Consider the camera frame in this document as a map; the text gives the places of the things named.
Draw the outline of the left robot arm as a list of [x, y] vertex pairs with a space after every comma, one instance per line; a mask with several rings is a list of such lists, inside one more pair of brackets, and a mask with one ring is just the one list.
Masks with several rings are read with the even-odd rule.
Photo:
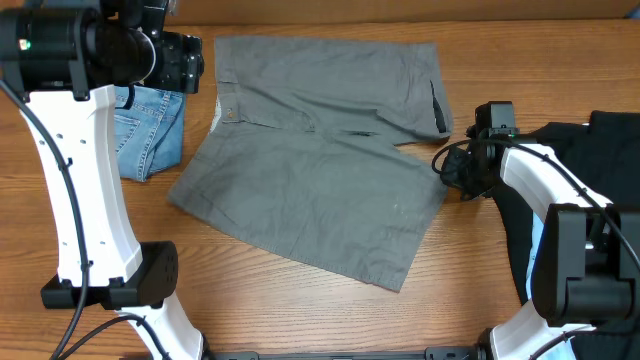
[[199, 38], [168, 32], [171, 0], [28, 1], [1, 13], [1, 87], [27, 122], [58, 239], [48, 309], [98, 304], [129, 323], [155, 359], [208, 359], [176, 293], [170, 241], [139, 242], [116, 160], [115, 90], [194, 94]]

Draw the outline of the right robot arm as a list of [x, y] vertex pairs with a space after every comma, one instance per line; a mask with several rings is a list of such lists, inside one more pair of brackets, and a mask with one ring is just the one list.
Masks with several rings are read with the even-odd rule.
[[568, 170], [554, 150], [521, 134], [510, 102], [475, 110], [463, 141], [431, 163], [464, 201], [514, 190], [543, 222], [531, 297], [471, 347], [428, 348], [428, 359], [539, 359], [561, 343], [604, 335], [639, 314], [639, 212], [616, 205]]

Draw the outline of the grey cotton shorts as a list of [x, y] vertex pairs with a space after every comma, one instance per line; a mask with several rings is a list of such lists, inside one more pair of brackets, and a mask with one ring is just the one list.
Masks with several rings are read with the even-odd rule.
[[453, 130], [432, 43], [221, 36], [215, 124], [169, 201], [276, 255], [399, 291], [447, 193], [402, 152]]

